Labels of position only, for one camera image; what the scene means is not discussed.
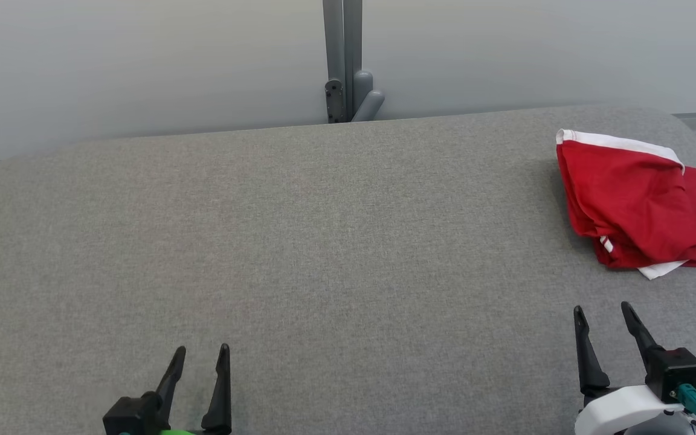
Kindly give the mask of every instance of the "gray felt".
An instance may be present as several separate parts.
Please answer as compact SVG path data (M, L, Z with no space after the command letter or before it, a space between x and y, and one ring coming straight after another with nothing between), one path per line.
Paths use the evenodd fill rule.
M613 272L570 229L555 132L673 148L643 108L568 107L101 141L0 162L0 432L102 433L187 347L196 428L222 342L234 433L571 433L572 309L613 385L619 302L696 353L696 269Z

